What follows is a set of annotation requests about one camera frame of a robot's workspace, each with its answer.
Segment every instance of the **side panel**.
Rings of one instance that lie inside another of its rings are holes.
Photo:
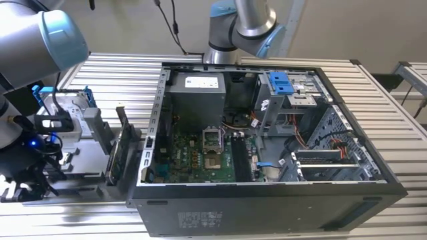
[[[398,198],[290,196],[137,200],[151,237],[349,231]]]

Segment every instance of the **sticker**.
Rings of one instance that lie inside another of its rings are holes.
[[[220,228],[222,219],[222,211],[182,211],[178,213],[178,223],[182,229]]]
[[[66,111],[69,111],[71,118],[78,119],[81,123],[81,128],[82,128],[82,136],[91,137],[93,136],[91,129],[86,119],[83,118],[83,111],[81,107],[73,103],[62,103],[61,106]],[[55,113],[59,111],[55,104],[51,105],[51,108],[54,109]]]
[[[304,85],[294,84],[293,86],[294,86],[296,89],[305,89],[305,86],[304,86]]]
[[[257,126],[260,125],[260,122],[261,121],[258,119],[254,119],[254,121],[252,122],[252,126],[257,128]]]
[[[186,77],[186,88],[218,89],[220,78],[207,76],[189,76]]]

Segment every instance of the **white label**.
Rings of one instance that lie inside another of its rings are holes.
[[[186,88],[218,89],[218,77],[189,76],[186,77]]]
[[[261,122],[261,121],[258,121],[257,119],[254,119],[254,121],[252,122],[252,126],[253,126],[254,128],[257,128],[257,126],[260,125],[260,122]]]
[[[304,85],[294,84],[293,86],[294,86],[294,88],[297,88],[297,89],[305,89],[305,86],[304,86]]]
[[[82,128],[82,136],[91,137],[93,136],[91,129],[90,129],[90,126],[87,124],[86,119],[83,118],[83,112],[82,112],[81,107],[73,103],[63,103],[63,104],[61,104],[61,106],[66,111],[69,111],[71,118],[78,119],[78,121],[81,123],[81,128]],[[58,112],[58,108],[54,103],[51,105],[51,108],[55,110],[55,112]]]

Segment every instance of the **slatted metal surface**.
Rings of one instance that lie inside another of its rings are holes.
[[[201,58],[94,53],[89,61],[69,72],[61,86],[82,89],[90,85],[102,108],[102,116],[110,124],[119,126],[115,107],[125,104],[131,123],[145,132],[162,62],[198,63]],[[324,69],[398,175],[409,196],[350,233],[210,236],[195,239],[427,239],[427,133],[366,69],[349,60],[245,58],[242,62],[246,65],[308,66]],[[19,239],[19,236],[57,239],[59,234],[66,234],[61,239],[85,236],[91,239],[149,238],[137,210],[127,209],[123,202],[31,207],[0,204],[0,216],[0,236],[15,236],[14,239]]]

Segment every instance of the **white wall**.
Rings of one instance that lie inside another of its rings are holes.
[[[372,73],[427,62],[427,0],[306,0],[289,57],[358,59]]]
[[[173,5],[162,0],[170,22]],[[175,0],[179,38],[189,52],[202,53],[209,46],[210,10],[217,0]],[[288,22],[293,0],[270,0],[278,21]],[[129,54],[182,54],[159,8],[153,0],[67,0],[61,9],[75,20],[93,52]]]

